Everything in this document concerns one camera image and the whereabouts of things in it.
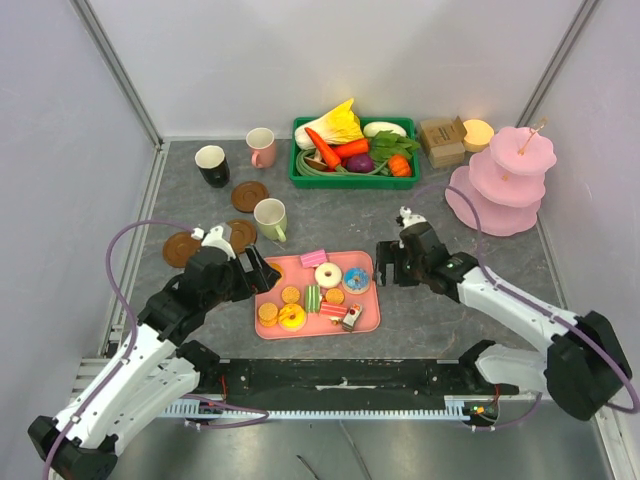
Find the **green plastic vegetable crate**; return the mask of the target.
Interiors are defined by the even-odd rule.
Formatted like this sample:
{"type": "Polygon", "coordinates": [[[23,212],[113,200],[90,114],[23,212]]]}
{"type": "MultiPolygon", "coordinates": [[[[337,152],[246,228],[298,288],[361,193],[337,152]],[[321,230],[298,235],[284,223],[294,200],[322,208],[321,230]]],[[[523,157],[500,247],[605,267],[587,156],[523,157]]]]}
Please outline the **green plastic vegetable crate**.
{"type": "MultiPolygon", "coordinates": [[[[297,117],[293,120],[293,132],[315,117],[297,117]]],[[[395,123],[405,129],[409,138],[416,140],[415,124],[408,117],[360,117],[361,126],[375,122],[386,121],[395,123]]],[[[288,166],[289,179],[293,185],[302,189],[386,189],[386,190],[409,190],[420,180],[420,160],[416,151],[409,160],[412,169],[411,177],[394,177],[384,175],[338,175],[336,173],[328,173],[327,175],[303,175],[300,173],[296,164],[297,156],[301,152],[301,148],[293,141],[291,146],[290,161],[288,166]]]]}

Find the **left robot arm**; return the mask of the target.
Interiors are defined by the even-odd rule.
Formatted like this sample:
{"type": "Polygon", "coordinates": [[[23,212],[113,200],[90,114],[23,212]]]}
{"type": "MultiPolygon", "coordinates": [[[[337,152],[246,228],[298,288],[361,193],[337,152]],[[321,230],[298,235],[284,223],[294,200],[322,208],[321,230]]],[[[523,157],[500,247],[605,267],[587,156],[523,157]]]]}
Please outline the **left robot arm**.
{"type": "Polygon", "coordinates": [[[182,273],[152,295],[122,347],[89,386],[28,429],[45,475],[105,479],[128,442],[167,406],[220,380],[219,356],[189,335],[226,302],[270,291],[280,278],[252,246],[245,270],[224,244],[201,247],[182,273]]]}

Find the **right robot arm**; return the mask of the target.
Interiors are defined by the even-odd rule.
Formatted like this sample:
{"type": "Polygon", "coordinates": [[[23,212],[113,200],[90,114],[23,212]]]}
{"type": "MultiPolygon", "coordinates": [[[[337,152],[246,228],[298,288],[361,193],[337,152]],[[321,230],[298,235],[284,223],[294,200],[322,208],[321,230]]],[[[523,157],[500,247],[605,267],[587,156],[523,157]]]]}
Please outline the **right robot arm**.
{"type": "Polygon", "coordinates": [[[376,246],[379,285],[426,285],[452,301],[478,310],[519,335],[531,350],[480,343],[475,359],[458,368],[467,392],[483,392],[492,383],[547,393],[567,414],[591,419],[610,407],[626,389],[639,410],[632,372],[609,320],[591,311],[580,316],[552,307],[495,275],[464,252],[452,254],[427,222],[401,230],[398,239],[376,246]]]}

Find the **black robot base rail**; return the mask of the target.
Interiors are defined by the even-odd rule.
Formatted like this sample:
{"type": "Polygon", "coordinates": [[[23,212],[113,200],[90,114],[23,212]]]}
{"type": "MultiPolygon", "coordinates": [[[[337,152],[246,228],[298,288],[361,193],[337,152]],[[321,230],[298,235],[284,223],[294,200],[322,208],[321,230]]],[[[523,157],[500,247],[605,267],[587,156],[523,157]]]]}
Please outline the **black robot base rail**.
{"type": "Polygon", "coordinates": [[[494,386],[463,358],[222,359],[197,341],[177,350],[200,380],[198,393],[221,393],[234,405],[270,410],[419,408],[446,396],[516,394],[494,386]]]}

